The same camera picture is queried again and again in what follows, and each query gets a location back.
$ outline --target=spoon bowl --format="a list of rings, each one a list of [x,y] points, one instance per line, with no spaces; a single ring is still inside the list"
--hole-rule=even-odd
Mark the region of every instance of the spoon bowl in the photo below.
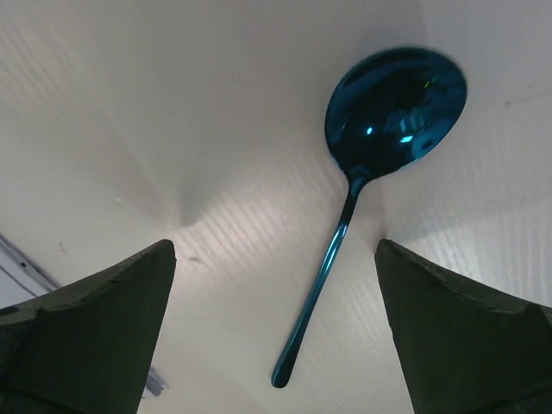
[[[431,151],[460,117],[466,98],[467,84],[459,67],[442,54],[420,47],[374,54],[337,85],[324,129],[329,151],[347,177],[348,195],[318,275],[273,370],[276,388],[286,386],[292,375],[362,188]]]

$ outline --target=white surface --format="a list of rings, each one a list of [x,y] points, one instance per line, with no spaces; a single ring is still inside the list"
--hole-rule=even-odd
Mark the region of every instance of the white surface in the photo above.
[[[548,0],[6,0],[0,232],[68,283],[161,237],[178,274],[141,414],[410,413],[383,235],[552,305]],[[329,94],[381,47],[466,71],[456,127],[372,183],[290,385],[270,372],[341,210]]]

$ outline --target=shiny spoon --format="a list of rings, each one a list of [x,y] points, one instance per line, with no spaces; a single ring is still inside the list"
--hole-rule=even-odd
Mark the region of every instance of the shiny spoon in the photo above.
[[[401,47],[374,54],[339,82],[326,111],[328,148],[348,180],[336,232],[299,318],[273,371],[287,385],[304,332],[367,183],[419,160],[455,124],[467,85],[458,66],[439,53]]]

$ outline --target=metallic teal spoon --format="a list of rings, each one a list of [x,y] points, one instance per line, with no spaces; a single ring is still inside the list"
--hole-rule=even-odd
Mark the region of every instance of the metallic teal spoon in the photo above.
[[[318,296],[367,183],[419,160],[450,131],[466,103],[467,84],[445,56],[418,47],[384,50],[353,67],[326,111],[328,148],[349,189],[336,232],[299,318],[273,371],[287,385]]]

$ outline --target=spoon handle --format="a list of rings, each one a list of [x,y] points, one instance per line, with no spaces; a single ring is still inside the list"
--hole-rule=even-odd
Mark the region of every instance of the spoon handle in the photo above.
[[[318,275],[310,288],[309,296],[304,302],[303,309],[299,314],[298,320],[295,322],[295,327],[291,332],[287,343],[284,346],[284,350],[278,358],[278,362],[273,370],[272,384],[276,388],[283,388],[287,385],[287,382],[292,376],[293,366],[299,353],[299,347],[303,341],[304,332],[307,329],[309,320],[311,319],[314,307],[317,304],[318,297],[324,286],[324,282],[328,277],[329,270],[331,269],[334,261],[336,260],[339,247],[342,245],[343,237],[347,233],[347,228],[351,222],[353,216],[356,200],[359,197],[362,187],[366,182],[352,181],[349,185],[347,199],[345,205],[343,205],[342,215],[339,218],[336,232],[328,246],[326,255],[323,258],[322,265],[318,271]]]

